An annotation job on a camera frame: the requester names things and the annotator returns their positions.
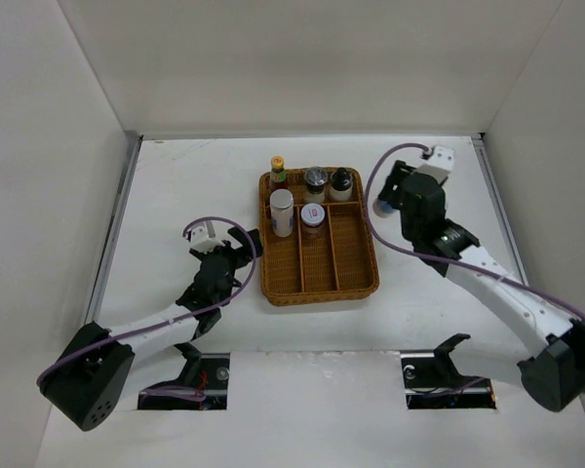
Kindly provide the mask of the white shaker blue label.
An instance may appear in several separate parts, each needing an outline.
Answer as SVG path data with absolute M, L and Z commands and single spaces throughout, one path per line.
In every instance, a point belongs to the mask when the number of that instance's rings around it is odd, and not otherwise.
M 383 218 L 389 217 L 397 211 L 390 196 L 384 198 L 378 196 L 373 202 L 372 209 L 377 216 Z

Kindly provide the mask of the black-cap white spice bottle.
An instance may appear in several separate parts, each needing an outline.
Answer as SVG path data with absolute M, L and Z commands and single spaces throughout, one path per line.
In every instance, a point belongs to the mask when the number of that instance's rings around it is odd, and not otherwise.
M 332 202 L 348 202 L 352 197 L 353 177 L 343 167 L 336 169 L 331 175 L 330 200 Z

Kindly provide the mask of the silver-lid white shaker bottle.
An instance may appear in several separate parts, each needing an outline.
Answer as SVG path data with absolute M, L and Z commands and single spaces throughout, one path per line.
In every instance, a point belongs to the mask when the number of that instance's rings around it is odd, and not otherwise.
M 293 232 L 293 194 L 288 189 L 277 189 L 269 198 L 274 234 L 286 238 Z

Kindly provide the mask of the red sauce bottle yellow cap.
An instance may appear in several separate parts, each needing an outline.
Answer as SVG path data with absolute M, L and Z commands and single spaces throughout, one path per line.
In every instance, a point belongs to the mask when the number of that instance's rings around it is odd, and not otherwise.
M 271 161 L 269 188 L 271 191 L 287 188 L 287 172 L 285 160 L 282 156 L 274 156 Z

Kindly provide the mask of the chrome-top pepper grinder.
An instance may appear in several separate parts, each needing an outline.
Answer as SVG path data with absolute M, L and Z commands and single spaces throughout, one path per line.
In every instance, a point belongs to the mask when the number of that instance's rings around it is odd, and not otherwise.
M 326 169 L 318 166 L 308 168 L 304 173 L 304 202 L 306 204 L 323 204 L 328 180 L 329 175 Z

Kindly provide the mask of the dark spice jar white lid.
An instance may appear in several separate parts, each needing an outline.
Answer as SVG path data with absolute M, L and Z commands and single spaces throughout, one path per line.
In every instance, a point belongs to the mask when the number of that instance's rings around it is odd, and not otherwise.
M 326 213 L 322 205 L 308 203 L 300 210 L 301 230 L 308 239 L 316 238 L 325 221 Z

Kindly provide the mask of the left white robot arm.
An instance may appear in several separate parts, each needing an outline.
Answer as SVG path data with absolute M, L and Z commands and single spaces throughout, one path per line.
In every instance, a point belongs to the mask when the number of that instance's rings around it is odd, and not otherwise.
M 167 309 L 115 328 L 81 327 L 58 359 L 37 377 L 40 393 L 80 430 L 98 427 L 120 400 L 133 365 L 169 348 L 192 352 L 192 341 L 221 318 L 221 310 L 247 286 L 238 270 L 255 271 L 263 254 L 258 229 L 232 222 L 216 237 L 215 217 L 189 223 L 182 232 L 199 262 L 191 284 Z

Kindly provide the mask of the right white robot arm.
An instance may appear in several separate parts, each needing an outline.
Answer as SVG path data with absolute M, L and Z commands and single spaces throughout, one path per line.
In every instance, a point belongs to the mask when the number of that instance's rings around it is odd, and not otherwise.
M 374 207 L 398 213 L 413 255 L 490 310 L 523 343 L 526 354 L 510 361 L 531 398 L 553 412 L 585 391 L 585 318 L 569 313 L 519 283 L 481 246 L 479 239 L 446 216 L 446 192 L 429 165 L 395 162 Z

